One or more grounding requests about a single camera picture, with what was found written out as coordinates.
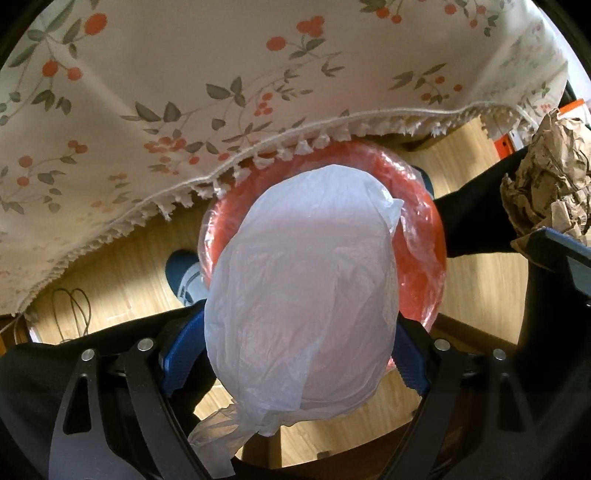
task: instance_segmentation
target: blue rubber pad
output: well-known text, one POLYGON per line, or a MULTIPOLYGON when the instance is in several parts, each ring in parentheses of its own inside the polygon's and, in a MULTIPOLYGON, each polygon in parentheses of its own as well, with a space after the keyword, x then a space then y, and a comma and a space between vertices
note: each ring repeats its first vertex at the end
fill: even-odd
POLYGON ((425 360, 400 322, 396 324, 396 340, 394 340, 392 358, 404 384, 408 388, 416 390, 421 396, 427 393, 430 383, 427 380, 425 360))
POLYGON ((204 350, 205 322, 204 310, 201 310, 187 322, 164 358, 160 388, 167 397, 185 385, 193 364, 204 350))

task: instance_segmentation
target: crumpled brown paper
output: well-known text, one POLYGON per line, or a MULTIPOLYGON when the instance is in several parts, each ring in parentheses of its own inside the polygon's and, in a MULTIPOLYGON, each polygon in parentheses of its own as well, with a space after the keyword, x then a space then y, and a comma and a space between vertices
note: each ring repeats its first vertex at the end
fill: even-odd
MULTIPOLYGON (((505 176, 501 199, 513 227, 528 235, 542 227, 591 246, 591 131, 579 119, 550 112, 515 175, 505 176)), ((521 239, 512 246, 519 247, 521 239)))

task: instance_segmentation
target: silver bolt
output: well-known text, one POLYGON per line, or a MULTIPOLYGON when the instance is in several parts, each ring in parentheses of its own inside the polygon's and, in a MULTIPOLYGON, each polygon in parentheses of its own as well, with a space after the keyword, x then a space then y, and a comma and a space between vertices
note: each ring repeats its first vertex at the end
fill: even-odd
POLYGON ((438 338, 437 340, 435 340, 433 345, 435 345, 435 348, 437 350, 441 350, 442 352, 448 351, 451 347, 449 342, 447 340, 444 340, 443 338, 438 338))
POLYGON ((505 360, 507 358, 507 354, 500 348, 495 348, 492 351, 492 356, 495 357, 497 360, 505 360))
POLYGON ((85 362, 87 362, 88 360, 92 360, 95 357, 95 351, 92 348, 89 348, 88 350, 84 350, 82 352, 82 360, 84 360, 85 362))
POLYGON ((138 343, 138 350, 140 352, 147 352, 154 346, 154 341, 151 338, 143 338, 138 343))

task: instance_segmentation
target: tablecloth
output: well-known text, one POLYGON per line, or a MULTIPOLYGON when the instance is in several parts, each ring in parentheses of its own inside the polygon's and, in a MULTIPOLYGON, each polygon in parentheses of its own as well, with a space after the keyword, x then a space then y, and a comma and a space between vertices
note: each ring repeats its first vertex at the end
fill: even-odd
POLYGON ((245 158, 532 132, 565 82, 530 0, 56 0, 0 71, 0 313, 245 158))

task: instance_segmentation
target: plastic bag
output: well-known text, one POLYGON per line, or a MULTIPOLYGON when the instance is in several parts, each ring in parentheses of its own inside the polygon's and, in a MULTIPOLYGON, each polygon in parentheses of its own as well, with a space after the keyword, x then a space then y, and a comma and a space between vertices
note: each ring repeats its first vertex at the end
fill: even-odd
POLYGON ((205 306, 212 367, 235 404, 189 436, 215 477, 256 432, 348 413, 375 392, 398 315, 402 200, 328 166, 268 189, 221 256, 205 306))
POLYGON ((250 175, 223 198, 212 202, 203 217, 197 251, 206 285, 219 255, 236 234, 250 207, 268 188, 304 171, 337 164, 366 171, 393 197, 404 200, 400 226, 392 239, 397 262, 400 311, 430 330, 443 298, 446 248, 443 225, 422 179, 402 158, 364 141, 334 142, 291 161, 275 159, 250 175))

